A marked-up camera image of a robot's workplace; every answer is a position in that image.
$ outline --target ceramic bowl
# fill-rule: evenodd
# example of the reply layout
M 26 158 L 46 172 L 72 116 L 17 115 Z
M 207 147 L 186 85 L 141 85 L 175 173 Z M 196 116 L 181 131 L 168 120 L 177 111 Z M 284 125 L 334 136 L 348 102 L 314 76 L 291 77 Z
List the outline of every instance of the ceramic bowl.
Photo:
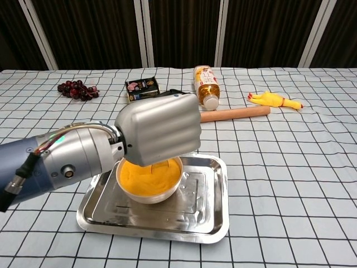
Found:
M 173 193 L 177 190 L 177 188 L 179 187 L 180 185 L 180 182 L 181 182 L 181 179 L 182 179 L 182 176 L 184 174 L 184 166 L 182 164 L 182 161 L 179 157 L 176 157 L 174 158 L 174 160 L 178 163 L 179 167 L 180 167 L 180 170 L 181 170 L 181 175 L 180 177 L 178 178 L 177 180 L 177 183 L 172 187 L 170 188 L 169 190 L 161 193 L 161 194 L 157 194 L 157 195 L 152 195 L 152 196 L 141 196 L 141 195 L 135 195 L 135 194 L 132 194 L 128 191 L 125 190 L 124 187 L 122 187 L 121 183 L 120 183 L 120 172 L 122 170 L 122 167 L 126 161 L 126 159 L 122 159 L 118 166 L 117 166 L 117 172 L 116 172 L 116 175 L 117 175 L 117 182 L 119 184 L 119 187 L 125 192 L 125 194 L 131 198 L 132 200 L 136 201 L 136 202 L 139 202 L 139 203 L 142 203 L 142 204 L 156 204 L 156 203 L 159 203 L 159 202 L 162 202 L 164 200 L 166 200 L 167 198 L 169 198 L 170 196 L 173 195 Z

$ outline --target red grapes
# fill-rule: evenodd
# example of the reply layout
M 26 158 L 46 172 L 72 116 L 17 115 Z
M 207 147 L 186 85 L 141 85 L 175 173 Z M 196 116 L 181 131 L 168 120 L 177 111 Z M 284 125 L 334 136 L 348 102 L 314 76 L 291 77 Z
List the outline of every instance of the red grapes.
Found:
M 57 90 L 65 97 L 81 99 L 82 101 L 90 101 L 99 97 L 99 90 L 96 86 L 87 88 L 81 80 L 66 81 L 66 83 L 58 85 Z

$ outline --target yellow rubber chicken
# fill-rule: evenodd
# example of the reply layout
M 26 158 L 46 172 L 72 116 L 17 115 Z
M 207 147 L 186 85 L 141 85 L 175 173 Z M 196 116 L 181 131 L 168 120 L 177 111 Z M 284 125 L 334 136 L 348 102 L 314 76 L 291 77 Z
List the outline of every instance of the yellow rubber chicken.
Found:
M 284 107 L 291 107 L 297 110 L 303 108 L 303 105 L 300 102 L 295 102 L 293 100 L 283 98 L 277 94 L 273 94 L 270 92 L 265 92 L 262 95 L 253 95 L 252 93 L 249 93 L 248 100 L 253 103 L 265 105 L 265 106 L 272 106 L 272 107 L 284 106 Z

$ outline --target orange food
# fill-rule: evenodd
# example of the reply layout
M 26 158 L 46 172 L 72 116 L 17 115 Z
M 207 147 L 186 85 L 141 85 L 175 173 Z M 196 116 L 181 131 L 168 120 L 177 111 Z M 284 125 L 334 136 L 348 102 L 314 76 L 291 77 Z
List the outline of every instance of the orange food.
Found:
M 141 167 L 128 161 L 122 166 L 119 176 L 121 186 L 134 195 L 150 197 L 171 189 L 181 177 L 181 169 L 174 159 L 167 163 Z

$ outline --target can label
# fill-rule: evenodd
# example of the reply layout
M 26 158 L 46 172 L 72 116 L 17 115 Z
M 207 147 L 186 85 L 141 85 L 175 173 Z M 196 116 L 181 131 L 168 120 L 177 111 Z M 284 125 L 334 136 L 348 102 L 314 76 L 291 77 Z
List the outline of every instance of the can label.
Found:
M 194 69 L 195 89 L 196 92 L 202 85 L 214 84 L 218 85 L 217 78 L 214 76 L 211 67 L 208 65 L 197 66 Z
M 155 77 L 126 82 L 129 102 L 152 98 L 160 94 Z

